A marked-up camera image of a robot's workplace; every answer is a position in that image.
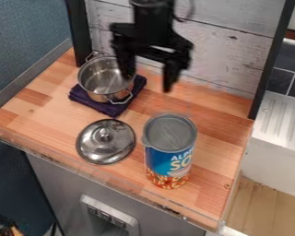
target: silver lid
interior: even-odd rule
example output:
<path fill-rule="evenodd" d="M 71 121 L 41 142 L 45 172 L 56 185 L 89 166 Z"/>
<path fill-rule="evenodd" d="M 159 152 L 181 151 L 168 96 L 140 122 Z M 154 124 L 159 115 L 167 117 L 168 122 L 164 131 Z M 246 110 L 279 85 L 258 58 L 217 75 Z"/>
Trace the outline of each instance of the silver lid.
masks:
<path fill-rule="evenodd" d="M 90 124 L 79 134 L 77 152 L 90 163 L 107 165 L 128 156 L 135 144 L 135 132 L 128 124 L 107 119 Z"/>
<path fill-rule="evenodd" d="M 174 152 L 192 146 L 196 139 L 194 123 L 177 114 L 162 114 L 150 119 L 144 128 L 143 142 L 160 151 Z"/>

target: cabinet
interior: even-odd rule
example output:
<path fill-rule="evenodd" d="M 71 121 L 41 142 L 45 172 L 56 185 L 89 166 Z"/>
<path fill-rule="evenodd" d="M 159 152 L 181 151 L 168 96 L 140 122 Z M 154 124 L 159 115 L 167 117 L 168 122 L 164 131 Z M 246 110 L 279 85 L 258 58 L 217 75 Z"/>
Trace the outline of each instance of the cabinet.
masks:
<path fill-rule="evenodd" d="M 206 234 L 203 229 L 183 219 L 148 206 L 56 163 L 31 155 L 28 157 L 67 236 L 94 235 L 89 230 L 88 220 L 83 214 L 80 204 L 82 195 L 90 196 L 136 218 L 141 236 L 204 236 Z"/>

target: tin can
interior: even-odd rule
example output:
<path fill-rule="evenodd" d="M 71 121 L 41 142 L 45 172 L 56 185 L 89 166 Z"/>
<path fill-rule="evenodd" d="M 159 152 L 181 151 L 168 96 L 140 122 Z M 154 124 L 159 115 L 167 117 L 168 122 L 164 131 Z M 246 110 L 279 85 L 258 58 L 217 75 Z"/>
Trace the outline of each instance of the tin can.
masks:
<path fill-rule="evenodd" d="M 163 189 L 184 185 L 190 175 L 197 130 L 181 115 L 166 113 L 146 123 L 145 145 L 147 178 Z"/>

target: metal pot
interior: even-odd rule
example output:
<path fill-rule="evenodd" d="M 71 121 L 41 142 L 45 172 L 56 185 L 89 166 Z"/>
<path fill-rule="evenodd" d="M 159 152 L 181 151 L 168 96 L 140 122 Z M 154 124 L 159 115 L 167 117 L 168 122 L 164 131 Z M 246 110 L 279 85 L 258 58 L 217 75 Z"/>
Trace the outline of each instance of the metal pot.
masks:
<path fill-rule="evenodd" d="M 95 101 L 125 104 L 133 98 L 136 75 L 123 77 L 114 56 L 101 55 L 87 61 L 77 77 L 80 87 Z"/>

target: purple cloth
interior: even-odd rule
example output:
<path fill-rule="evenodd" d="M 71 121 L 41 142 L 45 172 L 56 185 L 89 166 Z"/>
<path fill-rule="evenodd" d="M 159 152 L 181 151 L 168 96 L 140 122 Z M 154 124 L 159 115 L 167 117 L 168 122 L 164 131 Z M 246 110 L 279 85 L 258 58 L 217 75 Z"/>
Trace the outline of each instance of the purple cloth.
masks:
<path fill-rule="evenodd" d="M 112 105 L 110 103 L 97 102 L 91 99 L 88 93 L 81 88 L 79 85 L 75 85 L 71 88 L 69 99 L 89 106 L 98 112 L 107 114 L 112 118 L 117 118 L 124 110 L 129 106 L 129 104 L 136 98 L 139 91 L 147 84 L 147 79 L 142 76 L 136 76 L 134 88 L 132 93 L 134 97 L 128 101 L 126 104 Z"/>

